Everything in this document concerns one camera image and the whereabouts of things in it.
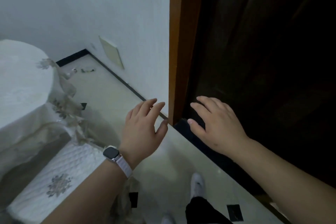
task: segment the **person's right arm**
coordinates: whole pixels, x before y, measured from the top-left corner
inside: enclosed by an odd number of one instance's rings
[[[336,190],[275,155],[246,135],[229,105],[197,97],[191,107],[205,130],[189,119],[191,131],[213,150],[240,165],[295,224],[336,223]]]

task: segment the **foot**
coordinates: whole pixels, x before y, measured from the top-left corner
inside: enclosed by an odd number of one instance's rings
[[[193,197],[205,198],[205,183],[203,177],[199,173],[193,173],[191,177],[190,200]]]
[[[161,224],[175,224],[175,220],[169,214],[163,216]]]

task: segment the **baseboard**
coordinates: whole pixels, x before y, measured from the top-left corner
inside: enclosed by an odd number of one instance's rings
[[[115,72],[113,72],[111,69],[109,69],[103,62],[101,62],[96,56],[94,56],[91,52],[89,52],[87,49],[81,50],[79,52],[76,52],[73,55],[70,55],[64,59],[61,59],[56,62],[57,65],[60,67],[65,66],[69,64],[70,62],[75,61],[76,59],[79,59],[85,55],[89,54],[92,58],[94,58],[100,65],[102,65],[108,72],[114,75],[115,78],[117,78],[123,85],[125,85],[130,91],[132,91],[138,98],[140,98],[142,101],[146,101],[146,99],[140,95],[135,89],[133,89],[127,82],[125,82],[122,78],[120,78]],[[160,113],[160,116],[167,120],[168,118]]]

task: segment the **door frame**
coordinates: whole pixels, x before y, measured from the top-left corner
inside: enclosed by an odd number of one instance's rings
[[[168,121],[182,118],[202,0],[170,0]]]

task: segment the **pants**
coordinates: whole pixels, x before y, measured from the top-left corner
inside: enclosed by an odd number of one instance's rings
[[[185,215],[187,217],[187,224],[232,223],[202,197],[194,197],[191,199],[185,209]]]

